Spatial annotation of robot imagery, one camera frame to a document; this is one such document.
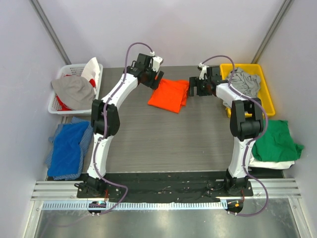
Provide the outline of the orange t shirt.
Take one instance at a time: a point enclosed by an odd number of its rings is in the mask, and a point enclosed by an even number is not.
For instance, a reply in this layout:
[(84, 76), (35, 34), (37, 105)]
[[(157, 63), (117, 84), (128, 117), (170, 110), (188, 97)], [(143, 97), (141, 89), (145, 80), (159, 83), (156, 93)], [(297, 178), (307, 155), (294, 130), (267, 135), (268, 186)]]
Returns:
[(153, 91), (148, 105), (178, 114), (186, 106), (189, 81), (163, 78)]

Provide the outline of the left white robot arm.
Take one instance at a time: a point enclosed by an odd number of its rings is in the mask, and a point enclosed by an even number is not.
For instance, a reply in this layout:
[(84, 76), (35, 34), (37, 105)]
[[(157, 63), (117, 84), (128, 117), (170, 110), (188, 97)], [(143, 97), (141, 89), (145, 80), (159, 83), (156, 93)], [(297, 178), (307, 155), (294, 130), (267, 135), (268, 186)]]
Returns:
[(114, 88), (102, 99), (92, 102), (91, 126), (94, 134), (92, 158), (83, 178), (78, 184), (78, 194), (102, 197), (106, 190), (106, 161), (114, 136), (120, 128), (119, 108), (128, 95), (143, 84), (157, 89), (164, 75), (160, 71), (163, 58), (154, 52), (139, 54), (137, 59), (127, 66)]

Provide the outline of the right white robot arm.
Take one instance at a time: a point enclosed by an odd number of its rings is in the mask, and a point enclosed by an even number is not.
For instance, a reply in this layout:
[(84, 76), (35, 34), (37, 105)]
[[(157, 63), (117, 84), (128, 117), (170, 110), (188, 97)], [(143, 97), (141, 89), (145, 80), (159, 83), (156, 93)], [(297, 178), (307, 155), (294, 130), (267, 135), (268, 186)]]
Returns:
[(264, 129), (262, 103), (259, 98), (250, 98), (239, 92), (228, 80), (222, 80), (217, 67), (199, 64), (198, 70), (199, 76), (189, 78), (188, 95), (214, 95), (231, 106), (229, 127), (234, 148), (223, 188), (226, 194), (234, 196), (247, 188), (252, 147)]

